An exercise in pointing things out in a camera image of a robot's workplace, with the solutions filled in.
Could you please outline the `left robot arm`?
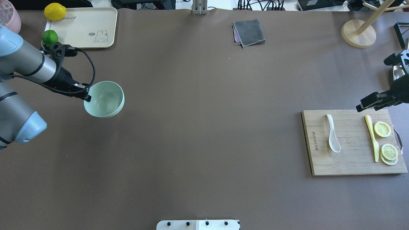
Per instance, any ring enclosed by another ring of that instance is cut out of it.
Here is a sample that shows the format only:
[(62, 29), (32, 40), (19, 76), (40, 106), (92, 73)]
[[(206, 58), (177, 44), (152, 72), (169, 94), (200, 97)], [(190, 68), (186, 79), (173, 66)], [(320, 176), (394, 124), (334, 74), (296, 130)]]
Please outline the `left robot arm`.
[(47, 128), (47, 123), (9, 84), (21, 79), (40, 85), (53, 93), (91, 101), (89, 89), (95, 80), (80, 84), (63, 66), (66, 57), (74, 57), (81, 48), (56, 42), (37, 49), (18, 33), (1, 26), (0, 148), (13, 142), (25, 144)]

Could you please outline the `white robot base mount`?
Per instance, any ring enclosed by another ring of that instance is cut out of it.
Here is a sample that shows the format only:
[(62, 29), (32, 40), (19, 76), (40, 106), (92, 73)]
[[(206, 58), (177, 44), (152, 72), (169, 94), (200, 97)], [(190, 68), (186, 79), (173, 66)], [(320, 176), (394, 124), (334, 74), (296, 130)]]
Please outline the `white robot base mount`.
[(240, 230), (239, 220), (205, 219), (205, 220), (162, 220), (156, 230)]

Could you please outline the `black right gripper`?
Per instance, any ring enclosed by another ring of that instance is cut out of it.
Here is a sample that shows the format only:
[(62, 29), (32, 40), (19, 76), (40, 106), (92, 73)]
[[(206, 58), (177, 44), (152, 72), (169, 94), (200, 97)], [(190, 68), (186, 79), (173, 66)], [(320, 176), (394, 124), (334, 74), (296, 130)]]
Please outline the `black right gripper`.
[(369, 108), (374, 108), (378, 111), (388, 107), (392, 101), (394, 104), (409, 103), (409, 76), (404, 75), (390, 84), (390, 89), (378, 93), (374, 92), (360, 100), (360, 104), (356, 106), (358, 112), (362, 112)]

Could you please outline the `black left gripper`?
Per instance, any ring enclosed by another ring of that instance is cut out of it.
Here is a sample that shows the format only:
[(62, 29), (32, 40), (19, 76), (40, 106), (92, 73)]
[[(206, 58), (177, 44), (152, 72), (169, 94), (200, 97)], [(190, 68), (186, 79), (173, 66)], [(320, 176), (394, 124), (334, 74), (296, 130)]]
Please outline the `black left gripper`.
[(82, 99), (85, 102), (90, 102), (92, 99), (92, 96), (89, 95), (90, 85), (80, 85), (77, 81), (73, 80), (71, 73), (61, 66), (56, 70), (54, 76), (43, 84), (53, 89), (56, 93), (74, 94), (75, 98)]

